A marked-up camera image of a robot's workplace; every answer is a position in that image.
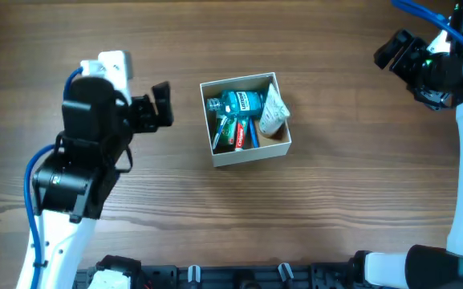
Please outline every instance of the robotic arm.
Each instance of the robotic arm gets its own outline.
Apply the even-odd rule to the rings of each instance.
[[[417,9],[410,0],[392,2],[422,18],[437,17],[423,7]],[[348,263],[323,265],[324,270],[333,271],[333,284],[338,284],[332,285],[333,288],[463,288],[463,0],[458,0],[448,26],[443,26],[443,21],[433,21],[449,33],[442,32],[427,44],[408,31],[398,31],[374,56],[381,69],[392,63],[390,71],[408,85],[415,100],[435,111],[457,110],[460,173],[447,248],[415,245],[400,254],[358,251]],[[58,135],[54,152],[33,177],[40,241],[35,243],[37,238],[30,234],[18,288],[27,289],[32,284],[34,289],[71,288],[104,201],[119,175],[131,169],[128,145],[133,134],[155,132],[173,122],[169,85],[162,83],[152,88],[156,114],[147,96],[130,96],[125,60],[122,51],[104,52],[98,60],[83,61],[84,77],[66,85],[67,97],[62,106],[65,130]],[[128,156],[129,169],[116,168],[123,152]],[[40,262],[36,261],[36,246],[42,252]],[[107,256],[97,267],[102,271],[124,272],[120,275],[127,280],[127,287],[144,284],[143,268],[138,261]],[[188,283],[197,287],[203,280],[201,268],[190,268]],[[279,271],[283,282],[287,276],[291,280],[288,266],[282,268]],[[254,279],[254,274],[247,279]]]
[[[457,2],[449,25],[463,34],[463,1]],[[381,69],[393,59],[390,71],[406,82],[415,100],[432,110],[456,109],[461,159],[447,248],[416,245],[403,254],[359,252],[351,260],[360,268],[358,281],[395,288],[463,288],[463,45],[447,38],[442,32],[428,45],[402,30],[375,54]]]
[[[66,85],[64,130],[33,176],[39,242],[30,233],[17,288],[72,288],[104,201],[120,174],[132,168],[128,145],[133,135],[173,123],[168,83],[152,88],[157,114],[147,95],[131,97],[125,52],[103,52],[98,60],[82,61],[81,67],[82,77]],[[118,169],[124,152],[129,168]],[[37,246],[40,263],[35,261]]]

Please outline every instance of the wood grain surface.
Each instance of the wood grain surface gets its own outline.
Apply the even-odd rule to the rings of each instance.
[[[372,62],[401,27],[425,39],[437,30],[389,1],[6,2],[0,288],[16,284],[26,250],[26,163],[62,129],[67,76],[108,50],[132,53],[134,95],[170,81],[176,120],[135,136],[135,167],[107,200],[80,267],[106,254],[260,265],[445,245],[457,192],[454,112],[416,103]],[[199,83],[271,71],[293,115],[288,155],[213,168]]]

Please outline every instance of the product label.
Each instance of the product label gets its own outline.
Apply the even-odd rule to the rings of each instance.
[[[213,138],[212,148],[215,149],[218,145],[234,145],[237,119],[230,119],[227,116],[217,113],[217,123],[219,124],[219,127],[217,128],[217,132]]]
[[[238,98],[238,103],[240,104],[240,110],[243,112],[249,111],[250,105],[249,105],[249,97],[247,97],[247,93],[237,92],[237,98]]]
[[[237,146],[236,149],[241,149],[244,146],[244,127],[241,123],[237,125]]]
[[[260,119],[260,132],[265,136],[275,134],[288,116],[290,116],[288,108],[286,108],[286,105],[281,100],[281,96],[271,83],[265,107],[263,108],[262,118]]]

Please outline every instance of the mouthwash bottle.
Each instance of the mouthwash bottle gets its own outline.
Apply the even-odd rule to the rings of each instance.
[[[211,112],[220,112],[230,118],[259,116],[263,111],[263,96],[257,92],[225,90],[220,99],[208,99],[206,108]]]

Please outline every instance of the white cardboard box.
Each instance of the white cardboard box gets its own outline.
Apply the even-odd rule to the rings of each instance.
[[[274,72],[201,83],[202,107],[205,111],[206,129],[208,130],[209,141],[208,145],[209,151],[212,153],[214,167],[232,165],[246,161],[256,161],[267,157],[284,156],[288,152],[288,148],[292,143],[288,123],[285,121],[285,124],[279,129],[278,133],[276,133],[273,138],[266,138],[259,133],[257,120],[255,125],[260,145],[259,148],[252,148],[252,144],[250,143],[250,132],[248,131],[246,137],[247,142],[243,151],[234,152],[233,149],[227,149],[227,151],[224,149],[216,149],[215,151],[212,150],[212,137],[215,134],[217,120],[215,112],[206,111],[206,100],[213,97],[220,98],[222,91],[226,89],[266,91],[269,83],[272,83],[278,90],[279,95],[281,95],[278,81],[276,80],[276,74]]]

